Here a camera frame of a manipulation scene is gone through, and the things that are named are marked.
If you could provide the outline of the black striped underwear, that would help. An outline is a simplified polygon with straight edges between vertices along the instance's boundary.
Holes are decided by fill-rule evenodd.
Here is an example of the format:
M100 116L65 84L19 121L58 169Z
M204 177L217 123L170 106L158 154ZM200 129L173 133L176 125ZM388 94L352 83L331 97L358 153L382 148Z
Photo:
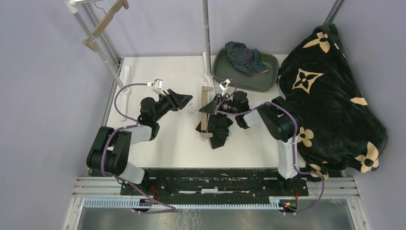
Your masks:
M211 149L217 149L225 145L229 136L229 127L233 121L227 115L208 115L207 132L213 136L209 138Z

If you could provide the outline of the wooden clip hanger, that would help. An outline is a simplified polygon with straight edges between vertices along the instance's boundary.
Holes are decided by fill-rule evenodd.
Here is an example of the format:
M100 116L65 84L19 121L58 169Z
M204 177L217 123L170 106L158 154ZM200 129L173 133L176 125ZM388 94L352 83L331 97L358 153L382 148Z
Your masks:
M200 122L196 126L195 130L200 132L200 137L202 141L206 141L213 137L213 134L208 131L208 121L210 113L206 110L206 106L209 104L209 93L212 92L213 87L202 86L201 87L201 108L196 109L193 112L189 111L189 107L192 103L187 105L187 112L189 114L194 114L196 112L200 113Z

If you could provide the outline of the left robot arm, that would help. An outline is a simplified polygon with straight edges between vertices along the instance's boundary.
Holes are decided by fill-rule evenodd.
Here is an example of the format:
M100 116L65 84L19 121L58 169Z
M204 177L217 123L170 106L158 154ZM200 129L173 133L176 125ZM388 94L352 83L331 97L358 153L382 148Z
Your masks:
M138 194L147 194L151 183L145 179L145 170L129 162L130 147L139 142L154 140L160 129L158 121L167 112L186 107L192 98L192 95L178 94L172 89L163 92L157 101L152 97L144 98L140 102L138 125L117 129L100 127L88 153L87 166L105 175L118 176L132 183L133 190Z

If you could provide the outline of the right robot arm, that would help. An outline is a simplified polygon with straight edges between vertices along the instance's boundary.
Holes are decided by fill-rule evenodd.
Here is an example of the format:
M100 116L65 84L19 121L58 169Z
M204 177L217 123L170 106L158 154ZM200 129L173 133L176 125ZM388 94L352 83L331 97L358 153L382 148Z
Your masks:
M217 94L214 99L199 109L206 116L196 127L204 138L209 138L211 148L224 146L229 135L229 127L234 116L237 125L248 129L258 124L264 124L270 135L277 141L278 174L277 190L282 195L289 195L296 189L293 179L298 178L297 148L299 118L289 108L287 102L278 96L270 103L263 103L250 108L247 93L235 91L231 94Z

